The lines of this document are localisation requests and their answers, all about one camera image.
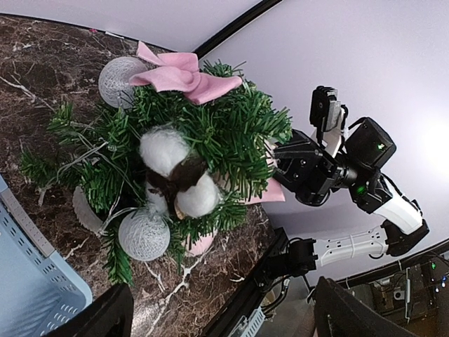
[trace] artificial christmas tree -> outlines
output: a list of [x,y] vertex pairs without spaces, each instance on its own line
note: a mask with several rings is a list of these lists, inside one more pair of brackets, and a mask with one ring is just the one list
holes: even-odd
[[[99,103],[89,124],[75,120],[69,103],[57,110],[48,131],[65,156],[22,154],[22,172],[43,194],[52,185],[82,189],[102,221],[112,283],[131,282],[124,241],[142,243],[138,235],[146,233],[143,246],[162,247],[160,256],[166,226],[168,253],[180,261],[201,237],[240,225],[245,201],[261,197],[272,176],[272,143],[291,135],[287,109],[275,110],[241,70],[207,62],[199,70],[194,54],[155,56],[145,48],[140,44],[138,55],[159,68],[130,78],[133,97],[118,92],[118,107]],[[157,224],[160,230],[121,227],[136,216],[140,229]]]

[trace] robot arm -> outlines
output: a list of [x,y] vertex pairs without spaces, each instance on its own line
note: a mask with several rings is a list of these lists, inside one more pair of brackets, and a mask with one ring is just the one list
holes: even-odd
[[371,230],[339,239],[293,242],[284,256],[285,262],[291,264],[290,274],[304,265],[306,251],[316,261],[308,260],[305,269],[310,270],[315,269],[314,264],[323,266],[357,256],[400,256],[429,233],[418,203],[408,200],[380,172],[396,151],[393,140],[370,118],[351,126],[358,128],[345,139],[347,116],[347,108],[337,101],[337,91],[318,87],[312,95],[310,113],[316,131],[309,138],[294,130],[290,142],[275,149],[278,168],[274,177],[308,206],[321,206],[333,192],[348,189],[361,210],[380,215],[385,221]]

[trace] christmas tree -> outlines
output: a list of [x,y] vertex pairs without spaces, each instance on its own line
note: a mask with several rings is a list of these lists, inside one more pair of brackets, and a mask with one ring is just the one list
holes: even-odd
[[40,190],[54,185],[82,188],[91,208],[105,222],[105,267],[112,283],[131,283],[129,256],[118,239],[119,226],[127,214],[148,203],[149,169],[139,151],[142,135],[157,126],[179,131],[195,154],[195,160],[182,163],[189,165],[188,171],[199,170],[194,184],[204,171],[224,181],[219,186],[220,203],[200,217],[180,216],[173,211],[173,200],[164,195],[172,210],[164,217],[170,228],[167,253],[179,261],[200,236],[243,223],[246,206],[242,200],[260,197],[273,174],[273,166],[267,163],[269,142],[284,143],[291,136],[287,109],[274,109],[270,96],[244,79],[241,70],[219,62],[206,63],[201,71],[216,77],[238,75],[243,83],[201,105],[177,91],[157,93],[153,86],[138,86],[130,108],[101,102],[98,117],[90,124],[75,120],[74,107],[63,103],[48,132],[58,137],[67,155],[41,158],[31,150],[22,154],[22,172]]

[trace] pine needle branch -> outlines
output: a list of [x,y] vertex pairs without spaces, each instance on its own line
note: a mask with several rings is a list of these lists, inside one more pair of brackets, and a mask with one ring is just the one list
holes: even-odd
[[35,156],[29,150],[24,150],[20,161],[22,174],[35,183],[37,187],[46,187],[48,182],[56,177],[58,164],[50,159]]
[[127,283],[133,285],[129,256],[119,243],[119,221],[113,221],[106,234],[105,248],[107,249],[107,263],[109,280],[112,284]]

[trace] white wall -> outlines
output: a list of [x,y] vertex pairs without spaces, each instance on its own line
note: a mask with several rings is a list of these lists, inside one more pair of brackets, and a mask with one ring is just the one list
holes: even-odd
[[0,13],[105,30],[193,51],[259,0],[0,0]]
[[[284,1],[206,58],[242,61],[248,78],[291,109],[293,125],[311,133],[311,92],[334,86],[349,122],[373,117],[397,144],[383,171],[425,212],[431,233],[423,249],[449,237],[449,3],[447,1]],[[291,237],[338,236],[379,225],[347,191],[319,209],[266,204]],[[309,274],[336,279],[389,263],[357,258]]]

